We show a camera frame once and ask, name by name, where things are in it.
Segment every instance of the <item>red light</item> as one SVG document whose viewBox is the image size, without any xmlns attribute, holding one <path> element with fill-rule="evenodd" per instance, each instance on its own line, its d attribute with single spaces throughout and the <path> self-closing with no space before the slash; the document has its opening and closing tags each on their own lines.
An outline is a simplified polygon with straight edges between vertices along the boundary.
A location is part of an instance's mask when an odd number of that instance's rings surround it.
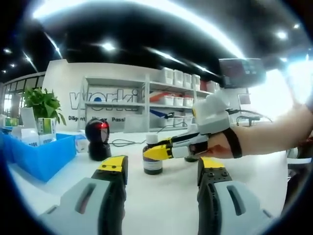
<svg viewBox="0 0 313 235">
<path fill-rule="evenodd" d="M 109 125 L 106 122 L 103 122 L 97 126 L 99 129 L 108 129 Z"/>
</svg>

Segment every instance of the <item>brown bottle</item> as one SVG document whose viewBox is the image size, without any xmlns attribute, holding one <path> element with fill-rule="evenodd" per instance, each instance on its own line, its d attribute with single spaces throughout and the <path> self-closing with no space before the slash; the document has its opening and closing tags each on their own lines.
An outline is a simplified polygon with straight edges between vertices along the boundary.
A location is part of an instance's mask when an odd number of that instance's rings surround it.
<svg viewBox="0 0 313 235">
<path fill-rule="evenodd" d="M 142 152 L 147 151 L 148 149 L 157 146 L 158 138 L 156 134 L 147 134 L 146 135 L 147 146 L 145 146 Z M 152 160 L 150 158 L 145 158 L 143 156 L 143 171 L 148 175 L 158 175 L 162 173 L 163 162 Z"/>
</svg>

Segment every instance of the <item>ceiling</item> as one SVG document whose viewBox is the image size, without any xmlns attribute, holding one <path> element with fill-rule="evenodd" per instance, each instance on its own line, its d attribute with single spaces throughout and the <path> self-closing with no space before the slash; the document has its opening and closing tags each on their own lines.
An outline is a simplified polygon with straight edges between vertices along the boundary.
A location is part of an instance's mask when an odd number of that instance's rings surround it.
<svg viewBox="0 0 313 235">
<path fill-rule="evenodd" d="M 137 4 L 139 0 L 90 1 L 44 19 L 33 18 L 35 9 L 48 1 L 54 0 L 13 0 L 6 15 L 1 16 L 1 22 L 6 22 L 6 37 L 0 40 L 0 82 L 45 71 L 50 60 L 61 57 L 70 63 L 166 66 L 213 79 L 197 65 L 220 74 L 218 59 L 236 56 L 230 52 L 231 45 L 203 21 L 223 32 L 245 57 L 262 58 L 267 69 L 280 66 L 280 58 L 307 53 L 310 41 L 306 32 L 313 29 L 309 17 L 312 5 L 305 0 L 290 0 L 288 4 L 272 0 L 173 1 L 188 11 L 180 16 L 174 15 L 175 8 L 159 10 Z M 288 38 L 278 38 L 279 31 Z M 115 50 L 105 50 L 101 46 L 105 42 Z"/>
</svg>

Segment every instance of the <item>black screen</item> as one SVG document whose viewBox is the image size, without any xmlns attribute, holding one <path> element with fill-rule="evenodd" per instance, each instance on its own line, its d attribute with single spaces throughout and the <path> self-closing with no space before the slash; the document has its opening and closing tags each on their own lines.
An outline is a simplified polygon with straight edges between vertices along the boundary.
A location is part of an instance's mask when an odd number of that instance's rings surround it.
<svg viewBox="0 0 313 235">
<path fill-rule="evenodd" d="M 265 82 L 261 59 L 221 59 L 224 88 L 247 88 Z"/>
</svg>

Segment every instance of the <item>green plant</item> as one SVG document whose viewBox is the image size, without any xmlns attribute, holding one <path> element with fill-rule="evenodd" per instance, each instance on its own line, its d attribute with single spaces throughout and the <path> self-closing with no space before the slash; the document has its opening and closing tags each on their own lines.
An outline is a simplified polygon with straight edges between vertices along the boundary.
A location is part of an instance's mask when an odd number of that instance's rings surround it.
<svg viewBox="0 0 313 235">
<path fill-rule="evenodd" d="M 48 93 L 47 89 L 43 93 L 41 89 L 36 88 L 26 88 L 25 89 L 25 107 L 32 107 L 34 109 L 34 116 L 38 118 L 56 118 L 58 123 L 60 123 L 60 118 L 62 123 L 66 125 L 64 116 L 59 113 L 61 111 L 60 102 L 54 93 Z"/>
</svg>

